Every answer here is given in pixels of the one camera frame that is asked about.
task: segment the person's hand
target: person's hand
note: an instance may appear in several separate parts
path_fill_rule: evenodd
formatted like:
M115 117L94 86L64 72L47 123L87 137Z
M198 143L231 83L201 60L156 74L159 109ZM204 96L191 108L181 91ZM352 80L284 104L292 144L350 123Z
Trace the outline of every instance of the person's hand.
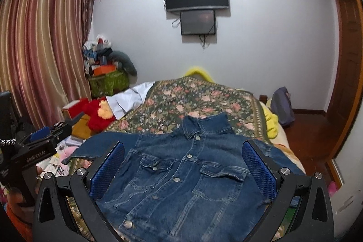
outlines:
M43 169L37 166L37 175L42 173ZM34 188L35 192L38 193L39 187ZM21 220L26 223L33 223L34 207L20 207L18 203L24 202L24 197L21 193L11 191L8 195L8 207L11 211Z

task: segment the floral bedspread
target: floral bedspread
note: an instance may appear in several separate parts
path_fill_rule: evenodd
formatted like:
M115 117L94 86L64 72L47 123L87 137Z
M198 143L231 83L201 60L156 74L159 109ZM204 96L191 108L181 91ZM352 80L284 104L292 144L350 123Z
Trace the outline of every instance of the floral bedspread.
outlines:
M128 133L169 133L179 127L184 116L205 118L225 112L236 134L270 143L261 105L250 92L223 85L200 81L192 77L156 82L143 105L119 121L113 122L107 131ZM70 174L90 162L73 160ZM93 240L73 198L68 198L72 213L84 237ZM286 226L276 233L279 238Z

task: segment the white cloth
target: white cloth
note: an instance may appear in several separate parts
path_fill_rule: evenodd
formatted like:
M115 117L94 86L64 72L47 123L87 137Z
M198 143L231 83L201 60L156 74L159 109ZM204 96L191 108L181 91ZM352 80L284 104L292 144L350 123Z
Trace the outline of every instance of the white cloth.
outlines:
M107 102L116 119L121 119L130 110L134 110L143 104L147 93L154 83L155 81L144 82L112 97L106 96Z

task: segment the satin curtain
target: satin curtain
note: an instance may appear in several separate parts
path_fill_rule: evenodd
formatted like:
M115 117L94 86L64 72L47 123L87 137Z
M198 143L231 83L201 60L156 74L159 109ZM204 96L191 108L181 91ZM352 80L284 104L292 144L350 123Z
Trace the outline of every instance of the satin curtain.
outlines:
M83 69L82 0L2 0L0 89L35 127L63 120L62 107L90 98Z

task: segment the green basket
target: green basket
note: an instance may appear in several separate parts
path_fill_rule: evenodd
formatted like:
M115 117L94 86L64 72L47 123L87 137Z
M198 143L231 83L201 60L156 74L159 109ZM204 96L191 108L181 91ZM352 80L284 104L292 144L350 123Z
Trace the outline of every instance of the green basket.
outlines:
M91 86L93 98L113 96L126 90L130 86L128 75L124 71L113 71L104 75L91 77L88 79Z

